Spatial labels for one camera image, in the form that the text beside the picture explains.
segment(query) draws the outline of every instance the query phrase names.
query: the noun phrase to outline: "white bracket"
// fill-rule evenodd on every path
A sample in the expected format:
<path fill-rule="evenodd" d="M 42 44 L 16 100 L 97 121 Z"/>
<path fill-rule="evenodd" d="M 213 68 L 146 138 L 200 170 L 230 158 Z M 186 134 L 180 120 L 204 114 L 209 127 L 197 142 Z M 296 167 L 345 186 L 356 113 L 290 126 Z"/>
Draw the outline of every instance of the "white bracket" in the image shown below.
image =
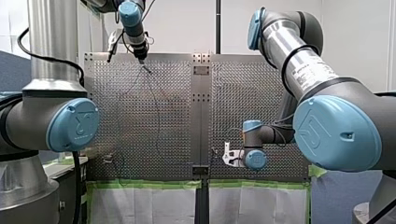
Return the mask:
<path fill-rule="evenodd" d="M 224 155 L 222 156 L 223 161 L 226 165 L 232 167 L 246 167 L 242 162 L 244 156 L 244 150 L 230 150 L 230 142 L 224 143 Z"/>

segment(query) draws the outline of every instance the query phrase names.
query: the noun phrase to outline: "label on robot arm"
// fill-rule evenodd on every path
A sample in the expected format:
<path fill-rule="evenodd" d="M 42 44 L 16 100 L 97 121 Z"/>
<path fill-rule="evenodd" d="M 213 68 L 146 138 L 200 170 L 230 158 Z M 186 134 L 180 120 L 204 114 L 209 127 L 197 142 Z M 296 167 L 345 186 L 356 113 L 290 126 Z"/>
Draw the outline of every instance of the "label on robot arm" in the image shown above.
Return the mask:
<path fill-rule="evenodd" d="M 300 84 L 303 91 L 338 77 L 330 66 L 319 57 L 312 57 L 309 63 L 303 63 L 291 74 Z"/>

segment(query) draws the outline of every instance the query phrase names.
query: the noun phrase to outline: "white wall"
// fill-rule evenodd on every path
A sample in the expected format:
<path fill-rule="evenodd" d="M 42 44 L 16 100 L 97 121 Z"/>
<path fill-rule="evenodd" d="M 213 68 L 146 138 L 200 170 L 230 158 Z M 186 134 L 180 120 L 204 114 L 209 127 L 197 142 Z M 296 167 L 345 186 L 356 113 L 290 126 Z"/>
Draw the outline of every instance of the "white wall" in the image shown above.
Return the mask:
<path fill-rule="evenodd" d="M 152 0 L 147 1 L 147 8 Z M 106 33 L 117 27 L 114 14 L 105 15 Z M 155 38 L 150 52 L 193 53 L 215 48 L 214 0 L 156 1 L 144 21 L 149 35 Z"/>
<path fill-rule="evenodd" d="M 93 14 L 78 1 L 78 46 L 79 55 L 84 52 L 102 51 L 102 21 L 100 16 Z M 17 44 L 18 36 L 29 25 L 27 0 L 0 0 L 0 50 L 25 58 Z M 22 44 L 29 49 L 29 35 Z"/>
<path fill-rule="evenodd" d="M 393 0 L 324 0 L 324 60 L 371 91 L 386 91 Z"/>
<path fill-rule="evenodd" d="M 29 58 L 18 47 L 17 38 L 28 26 L 26 0 L 0 0 L 0 50 Z M 22 44 L 29 48 L 29 36 Z"/>
<path fill-rule="evenodd" d="M 304 10 L 321 17 L 321 0 L 223 0 L 221 53 L 254 53 L 248 50 L 248 25 L 253 13 L 262 6 L 272 10 Z M 144 22 L 145 29 L 155 38 L 150 52 L 214 52 L 215 12 L 215 0 L 156 1 Z M 105 15 L 105 27 L 108 35 L 116 27 L 121 28 L 115 24 L 113 13 Z"/>

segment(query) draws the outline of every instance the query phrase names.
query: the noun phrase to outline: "pegboard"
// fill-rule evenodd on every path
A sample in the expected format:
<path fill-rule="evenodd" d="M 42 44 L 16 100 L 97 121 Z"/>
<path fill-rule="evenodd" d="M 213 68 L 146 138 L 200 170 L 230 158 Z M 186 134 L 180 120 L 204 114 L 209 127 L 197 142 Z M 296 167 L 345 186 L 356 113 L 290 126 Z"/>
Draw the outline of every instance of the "pegboard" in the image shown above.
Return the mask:
<path fill-rule="evenodd" d="M 100 108 L 90 180 L 191 176 L 191 56 L 87 54 L 86 88 Z"/>
<path fill-rule="evenodd" d="M 150 73 L 131 54 L 85 60 L 86 89 L 101 116 L 90 180 L 190 180 L 193 164 L 209 164 L 210 178 L 307 180 L 308 163 L 295 145 L 264 146 L 268 165 L 257 173 L 222 162 L 224 141 L 242 146 L 230 128 L 277 117 L 283 86 L 261 56 L 150 54 Z"/>

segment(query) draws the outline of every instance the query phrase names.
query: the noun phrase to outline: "robot end effector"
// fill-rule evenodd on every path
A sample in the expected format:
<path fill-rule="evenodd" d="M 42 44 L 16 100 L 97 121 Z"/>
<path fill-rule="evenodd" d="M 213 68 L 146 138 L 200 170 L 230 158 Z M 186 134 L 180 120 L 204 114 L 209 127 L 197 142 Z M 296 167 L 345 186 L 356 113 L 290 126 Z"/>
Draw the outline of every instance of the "robot end effector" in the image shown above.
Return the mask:
<path fill-rule="evenodd" d="M 149 42 L 147 41 L 148 32 L 143 27 L 143 12 L 145 11 L 146 1 L 120 1 L 118 12 L 123 29 L 114 31 L 108 43 L 109 61 L 111 56 L 116 53 L 119 41 L 124 42 L 125 46 L 133 48 L 133 54 L 139 62 L 148 56 Z"/>

